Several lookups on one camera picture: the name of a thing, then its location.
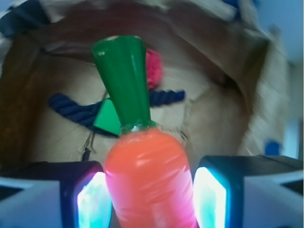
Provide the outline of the black lit gripper left finger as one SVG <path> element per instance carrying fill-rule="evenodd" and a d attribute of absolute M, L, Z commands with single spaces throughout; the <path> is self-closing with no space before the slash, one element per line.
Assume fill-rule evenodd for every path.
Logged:
<path fill-rule="evenodd" d="M 97 161 L 43 161 L 0 171 L 2 228 L 108 228 L 111 214 Z"/>

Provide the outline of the black lit gripper right finger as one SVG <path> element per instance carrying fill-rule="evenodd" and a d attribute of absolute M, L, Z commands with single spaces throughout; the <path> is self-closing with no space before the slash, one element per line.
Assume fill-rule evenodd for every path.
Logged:
<path fill-rule="evenodd" d="M 301 228 L 303 162 L 287 156 L 205 156 L 194 176 L 201 228 Z"/>

